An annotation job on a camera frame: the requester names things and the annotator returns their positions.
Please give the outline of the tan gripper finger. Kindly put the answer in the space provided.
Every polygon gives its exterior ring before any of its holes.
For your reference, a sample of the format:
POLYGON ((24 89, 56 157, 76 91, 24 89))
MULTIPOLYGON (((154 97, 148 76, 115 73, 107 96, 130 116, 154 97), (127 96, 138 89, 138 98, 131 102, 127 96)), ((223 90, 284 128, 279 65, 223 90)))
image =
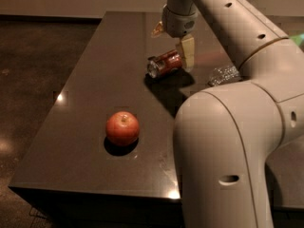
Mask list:
POLYGON ((195 40, 191 34, 179 39, 176 50, 181 57, 182 68, 190 72, 195 64, 195 40))
POLYGON ((152 30, 152 37, 159 37, 164 32, 162 21, 160 21, 152 30))

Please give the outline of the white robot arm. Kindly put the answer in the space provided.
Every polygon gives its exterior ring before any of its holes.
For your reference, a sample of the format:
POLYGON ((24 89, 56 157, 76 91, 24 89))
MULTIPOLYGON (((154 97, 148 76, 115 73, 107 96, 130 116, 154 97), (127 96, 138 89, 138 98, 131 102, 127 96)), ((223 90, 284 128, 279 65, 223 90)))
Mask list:
POLYGON ((155 31, 179 39, 186 69, 198 15, 244 79, 193 94, 175 118, 185 228, 274 228, 265 162, 303 133, 303 53, 246 0, 167 0, 155 31))

